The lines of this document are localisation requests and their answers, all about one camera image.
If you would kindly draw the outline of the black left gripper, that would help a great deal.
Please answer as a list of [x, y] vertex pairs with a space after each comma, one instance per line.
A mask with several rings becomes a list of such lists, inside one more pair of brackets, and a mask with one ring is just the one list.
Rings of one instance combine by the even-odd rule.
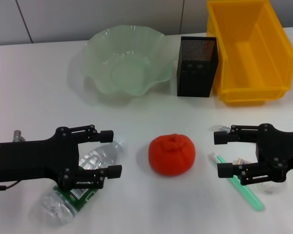
[[64, 191], [77, 184], [78, 143], [113, 141], [112, 130], [98, 132], [95, 125], [59, 127], [45, 140], [0, 143], [0, 182], [48, 178]]

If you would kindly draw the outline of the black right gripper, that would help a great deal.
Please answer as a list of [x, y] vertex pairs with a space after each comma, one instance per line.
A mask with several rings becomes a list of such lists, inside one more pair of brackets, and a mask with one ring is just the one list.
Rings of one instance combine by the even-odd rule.
[[232, 125], [229, 130], [214, 132], [215, 145], [229, 142], [256, 143], [258, 163], [218, 163], [219, 178], [237, 176], [240, 184], [284, 182], [287, 172], [293, 170], [293, 132], [280, 131], [268, 123]]

